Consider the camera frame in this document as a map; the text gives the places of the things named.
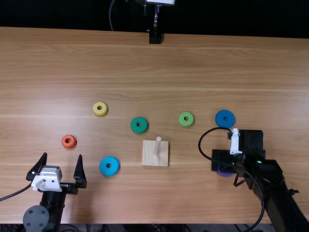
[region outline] black wall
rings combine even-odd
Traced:
[[[111,0],[0,0],[0,26],[109,30]],[[146,31],[154,9],[115,0],[114,30]],[[309,0],[176,0],[161,7],[165,33],[309,37]]]

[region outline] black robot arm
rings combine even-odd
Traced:
[[[75,183],[60,182],[60,167],[46,165],[47,154],[28,172],[26,179],[31,181],[34,190],[42,192],[40,205],[29,208],[23,218],[27,232],[57,232],[61,223],[64,202],[67,194],[78,193],[78,189],[87,187],[83,168],[83,158],[79,155],[74,179]]]
[[[269,219],[277,232],[308,232],[308,220],[293,199],[293,195],[298,193],[298,190],[288,189],[278,163],[275,160],[265,159],[263,132],[234,130],[233,132],[238,135],[239,142],[236,150],[239,153],[233,154],[232,148],[231,151],[213,150],[211,170],[236,173],[235,187],[246,182],[249,189],[252,189],[261,201],[264,200]],[[232,138],[232,134],[231,132],[228,134],[229,139]],[[218,165],[219,162],[230,163],[249,172],[262,189],[263,199],[252,178],[241,169]],[[244,177],[244,180],[238,182],[239,177]]]

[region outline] wooden table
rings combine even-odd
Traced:
[[[108,104],[97,117],[92,106]],[[0,196],[26,186],[43,152],[73,181],[83,155],[87,189],[68,195],[62,223],[253,223],[260,203],[246,185],[211,172],[197,149],[215,114],[229,109],[236,127],[264,132],[300,209],[309,217],[309,41],[235,36],[165,35],[61,29],[0,28]],[[180,112],[195,116],[192,127]],[[149,121],[134,134],[130,121]],[[66,150],[61,138],[77,146]],[[168,168],[141,165],[142,141],[169,141]],[[223,131],[203,149],[225,149]],[[121,170],[105,178],[98,164],[116,156]],[[0,203],[0,223],[21,223],[41,193]],[[263,223],[269,222],[267,215]]]

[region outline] wooden base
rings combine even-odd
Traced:
[[[168,141],[161,141],[159,152],[157,155],[153,154],[155,140],[143,141],[143,157],[142,165],[144,166],[164,166],[169,165],[169,143]]]

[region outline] yellow ring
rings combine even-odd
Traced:
[[[93,105],[93,113],[96,116],[103,116],[107,113],[107,106],[102,102],[97,102]]]

